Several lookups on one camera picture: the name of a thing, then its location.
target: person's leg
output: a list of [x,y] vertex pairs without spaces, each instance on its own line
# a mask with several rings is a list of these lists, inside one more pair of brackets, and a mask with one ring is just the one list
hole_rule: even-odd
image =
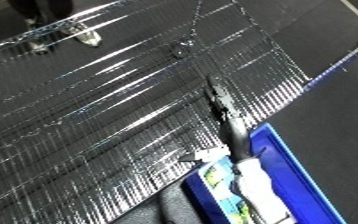
[[34,19],[41,15],[35,0],[8,0],[8,2],[26,19]]
[[48,0],[49,8],[56,19],[69,17],[73,12],[73,0]]
[[[8,0],[9,4],[20,13],[27,24],[28,30],[33,31],[46,25],[46,19],[38,8],[36,0]],[[44,54],[48,52],[47,38],[45,35],[34,37],[28,41],[31,50]]]
[[[56,19],[61,20],[70,16],[73,11],[72,0],[48,0],[49,7]],[[68,36],[75,37],[79,42],[90,47],[98,47],[102,41],[100,35],[89,30],[88,27],[81,22],[67,22],[68,25],[63,27],[60,31]]]

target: white sneaker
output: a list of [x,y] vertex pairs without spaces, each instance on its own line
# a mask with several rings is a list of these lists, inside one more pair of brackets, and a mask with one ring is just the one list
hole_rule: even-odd
[[[38,16],[34,19],[26,19],[25,22],[30,32],[46,25],[46,21],[43,16]],[[35,37],[28,42],[28,45],[30,46],[31,50],[36,52],[37,54],[48,53],[49,49],[47,47],[47,44],[48,38],[45,35]]]
[[90,30],[84,23],[75,22],[60,31],[68,36],[74,36],[79,42],[90,47],[99,47],[102,42],[100,35]]

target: blue plastic tray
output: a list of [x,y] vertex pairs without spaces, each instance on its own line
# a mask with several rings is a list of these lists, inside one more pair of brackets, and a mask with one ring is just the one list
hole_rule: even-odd
[[[269,124],[264,124],[253,131],[251,141],[252,153],[257,154],[262,149],[266,149],[261,156],[262,167],[272,179],[274,191],[287,205],[298,223],[346,223]],[[227,157],[218,163],[226,170],[227,166],[231,166]],[[185,183],[211,223],[234,223],[229,213],[236,209],[235,204],[239,199],[230,198],[229,201],[221,201],[212,196],[211,187],[205,180],[205,172],[213,165],[208,163],[197,169],[189,175]],[[233,175],[228,173],[226,178],[233,178]]]

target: box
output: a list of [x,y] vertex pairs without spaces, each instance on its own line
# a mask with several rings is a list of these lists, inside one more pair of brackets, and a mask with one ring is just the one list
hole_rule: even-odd
[[[253,154],[265,149],[260,158],[262,168],[298,223],[346,223],[271,125],[264,124],[253,131],[251,141]],[[242,200],[228,190],[234,178],[231,166],[230,159],[224,157],[203,165],[185,180],[210,223],[245,223],[241,221],[247,215]],[[218,182],[226,184],[226,188],[217,186]]]

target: reflective insulation sheet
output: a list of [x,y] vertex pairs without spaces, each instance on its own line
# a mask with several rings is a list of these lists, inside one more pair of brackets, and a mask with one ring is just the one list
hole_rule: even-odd
[[[59,33],[79,21],[99,48]],[[186,174],[221,143],[209,75],[250,127],[308,80],[234,0],[114,1],[0,42],[0,224],[108,223]]]

